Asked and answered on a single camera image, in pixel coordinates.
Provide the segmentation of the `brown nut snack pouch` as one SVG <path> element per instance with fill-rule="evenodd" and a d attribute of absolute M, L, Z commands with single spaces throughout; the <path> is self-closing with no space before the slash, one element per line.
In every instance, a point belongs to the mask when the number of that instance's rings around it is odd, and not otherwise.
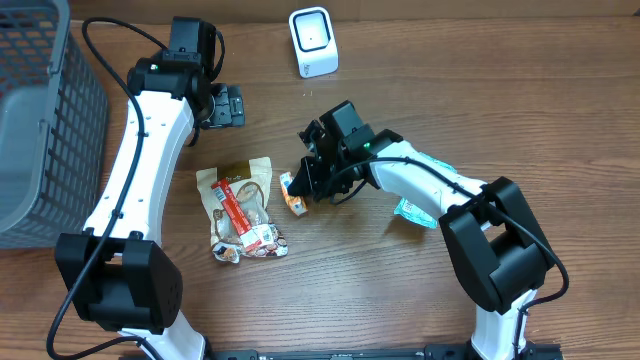
<path fill-rule="evenodd" d="M 197 188 L 211 221 L 211 252 L 216 260 L 238 263 L 241 258 L 284 257 L 287 242 L 267 213 L 272 164 L 268 157 L 255 158 L 196 172 Z M 226 179 L 262 244 L 247 252 L 211 186 Z"/>

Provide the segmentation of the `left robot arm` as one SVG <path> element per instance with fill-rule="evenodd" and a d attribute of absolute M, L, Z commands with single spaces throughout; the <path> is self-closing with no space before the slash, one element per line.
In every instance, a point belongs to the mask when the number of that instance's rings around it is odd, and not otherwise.
<path fill-rule="evenodd" d="M 61 234 L 55 247 L 62 308 L 147 359 L 212 357 L 182 313 L 182 276 L 163 251 L 161 221 L 182 148 L 203 130 L 245 123 L 240 89 L 218 81 L 224 55 L 214 25 L 177 17 L 169 41 L 119 79 L 128 115 L 107 185 L 81 231 Z"/>

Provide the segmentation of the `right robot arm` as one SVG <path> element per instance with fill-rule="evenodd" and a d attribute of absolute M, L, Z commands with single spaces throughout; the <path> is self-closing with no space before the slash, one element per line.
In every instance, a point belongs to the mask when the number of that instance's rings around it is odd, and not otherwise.
<path fill-rule="evenodd" d="M 537 291 L 560 264 L 517 184 L 453 172 L 401 135 L 374 132 L 344 101 L 299 134 L 309 153 L 288 187 L 292 196 L 350 199 L 364 185 L 398 195 L 436 219 L 458 282 L 476 305 L 463 344 L 428 344 L 423 359 L 559 359 L 557 345 L 525 338 Z"/>

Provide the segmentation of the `red snack bar wrapper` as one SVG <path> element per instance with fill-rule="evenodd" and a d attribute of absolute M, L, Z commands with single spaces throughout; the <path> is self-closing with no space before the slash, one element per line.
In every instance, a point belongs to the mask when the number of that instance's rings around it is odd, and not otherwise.
<path fill-rule="evenodd" d="M 252 228 L 228 181 L 221 179 L 214 183 L 211 188 L 227 213 L 244 249 L 250 252 L 259 247 L 262 244 L 262 237 Z"/>

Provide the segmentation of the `teal tissue pack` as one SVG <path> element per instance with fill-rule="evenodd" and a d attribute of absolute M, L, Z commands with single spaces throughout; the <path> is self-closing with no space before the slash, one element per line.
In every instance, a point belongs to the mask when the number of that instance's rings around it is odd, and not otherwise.
<path fill-rule="evenodd" d="M 454 173 L 457 172 L 457 170 L 453 166 L 451 166 L 446 162 L 433 158 L 425 153 L 420 153 L 420 155 L 425 159 L 428 159 L 429 161 L 432 161 L 437 165 L 448 169 L 449 171 L 452 171 Z M 438 221 L 434 217 L 432 217 L 431 215 L 427 214 L 419 207 L 409 202 L 406 198 L 402 198 L 400 200 L 400 202 L 397 204 L 396 208 L 394 209 L 394 214 L 404 218 L 405 220 L 411 223 L 417 224 L 425 228 L 435 229 L 438 227 Z"/>

